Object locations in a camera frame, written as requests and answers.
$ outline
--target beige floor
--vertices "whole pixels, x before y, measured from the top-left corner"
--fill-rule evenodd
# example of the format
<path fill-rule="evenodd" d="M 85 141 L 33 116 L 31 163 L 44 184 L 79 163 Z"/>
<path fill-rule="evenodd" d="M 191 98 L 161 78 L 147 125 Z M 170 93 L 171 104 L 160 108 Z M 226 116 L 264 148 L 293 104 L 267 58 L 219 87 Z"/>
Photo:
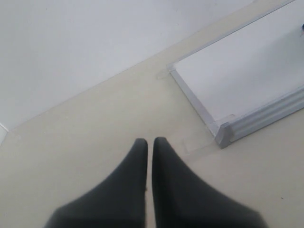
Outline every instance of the beige floor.
<path fill-rule="evenodd" d="M 304 111 L 224 150 L 166 65 L 282 0 L 257 1 L 187 40 L 26 122 L 0 148 L 0 227 L 40 228 L 52 211 L 103 180 L 136 137 L 166 136 L 205 181 L 259 210 L 274 228 L 304 224 Z"/>

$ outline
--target white panel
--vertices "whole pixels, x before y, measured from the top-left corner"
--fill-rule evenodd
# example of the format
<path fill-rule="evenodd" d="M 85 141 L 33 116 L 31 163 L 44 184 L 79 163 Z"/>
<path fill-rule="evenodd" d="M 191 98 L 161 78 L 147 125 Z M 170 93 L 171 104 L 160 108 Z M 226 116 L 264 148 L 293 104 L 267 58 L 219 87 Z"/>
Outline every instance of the white panel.
<path fill-rule="evenodd" d="M 304 85 L 303 9 L 296 0 L 175 64 L 215 121 Z"/>
<path fill-rule="evenodd" d="M 7 134 L 7 131 L 0 124 L 0 146 L 3 142 L 3 140 L 5 139 L 6 134 Z"/>
<path fill-rule="evenodd" d="M 11 129 L 251 2 L 3 0 L 0 121 Z"/>

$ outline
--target floor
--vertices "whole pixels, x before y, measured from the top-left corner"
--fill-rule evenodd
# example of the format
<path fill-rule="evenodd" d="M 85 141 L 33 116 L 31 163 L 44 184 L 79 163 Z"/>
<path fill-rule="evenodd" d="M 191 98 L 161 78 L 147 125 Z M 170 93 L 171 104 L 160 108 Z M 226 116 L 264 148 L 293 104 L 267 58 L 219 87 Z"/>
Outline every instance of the floor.
<path fill-rule="evenodd" d="M 304 110 L 220 150 L 166 65 L 265 12 L 257 1 L 12 130 L 0 148 L 0 227 L 40 228 L 101 182 L 136 137 L 149 145 L 147 227 L 155 227 L 152 142 L 165 136 L 206 182 L 260 211 L 270 227 L 304 223 Z"/>

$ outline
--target white wall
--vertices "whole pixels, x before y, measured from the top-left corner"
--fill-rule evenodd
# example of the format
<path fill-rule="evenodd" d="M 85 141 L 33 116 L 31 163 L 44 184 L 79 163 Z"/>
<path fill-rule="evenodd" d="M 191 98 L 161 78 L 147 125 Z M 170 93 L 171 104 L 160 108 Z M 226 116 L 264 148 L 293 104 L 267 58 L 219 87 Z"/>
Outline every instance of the white wall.
<path fill-rule="evenodd" d="M 3 0 L 0 123 L 9 130 L 252 0 Z"/>

